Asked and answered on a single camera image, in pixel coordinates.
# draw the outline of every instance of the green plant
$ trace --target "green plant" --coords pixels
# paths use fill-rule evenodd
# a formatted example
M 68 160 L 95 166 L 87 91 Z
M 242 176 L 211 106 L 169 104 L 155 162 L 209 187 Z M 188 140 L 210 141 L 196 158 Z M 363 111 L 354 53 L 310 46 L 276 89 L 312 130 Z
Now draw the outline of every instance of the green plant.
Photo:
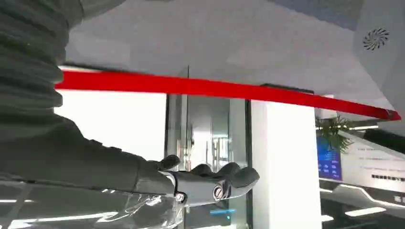
M 319 119 L 316 117 L 316 126 L 318 127 L 317 135 L 326 141 L 329 150 L 336 150 L 340 153 L 346 153 L 347 148 L 352 142 L 341 135 L 339 135 L 339 130 L 349 130 L 352 123 L 345 119 L 337 116 L 336 118 Z

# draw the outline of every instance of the blue light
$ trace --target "blue light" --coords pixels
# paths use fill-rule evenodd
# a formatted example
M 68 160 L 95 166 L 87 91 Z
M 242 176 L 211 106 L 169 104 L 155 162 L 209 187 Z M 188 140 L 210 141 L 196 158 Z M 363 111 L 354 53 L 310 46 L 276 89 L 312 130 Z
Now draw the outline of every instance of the blue light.
M 228 210 L 211 210 L 210 215 L 219 215 L 219 214 L 226 214 L 226 213 L 234 213 L 236 209 L 228 209 Z

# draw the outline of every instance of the display screen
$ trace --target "display screen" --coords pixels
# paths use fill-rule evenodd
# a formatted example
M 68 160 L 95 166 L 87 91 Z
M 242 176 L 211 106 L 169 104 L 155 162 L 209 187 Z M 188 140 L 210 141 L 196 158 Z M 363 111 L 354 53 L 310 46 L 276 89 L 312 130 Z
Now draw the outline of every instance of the display screen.
M 330 150 L 327 141 L 322 137 L 317 137 L 317 149 L 319 177 L 342 180 L 340 153 Z

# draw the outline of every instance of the ceiling vent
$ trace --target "ceiling vent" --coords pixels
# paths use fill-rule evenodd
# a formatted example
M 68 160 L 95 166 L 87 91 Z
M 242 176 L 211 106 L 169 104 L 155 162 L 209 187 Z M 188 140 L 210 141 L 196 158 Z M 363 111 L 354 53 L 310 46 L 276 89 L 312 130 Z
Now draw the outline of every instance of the ceiling vent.
M 382 28 L 370 30 L 363 38 L 363 47 L 367 50 L 379 49 L 387 43 L 389 35 L 390 33 Z

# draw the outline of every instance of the red bar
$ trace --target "red bar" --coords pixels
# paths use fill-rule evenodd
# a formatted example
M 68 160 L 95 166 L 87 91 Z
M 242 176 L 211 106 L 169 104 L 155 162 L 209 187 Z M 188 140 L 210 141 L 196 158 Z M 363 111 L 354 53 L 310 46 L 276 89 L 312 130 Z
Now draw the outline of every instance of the red bar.
M 311 106 L 386 120 L 401 120 L 401 116 L 396 111 L 278 88 L 142 73 L 66 71 L 64 76 L 63 83 L 56 85 L 57 89 L 153 92 L 242 98 Z

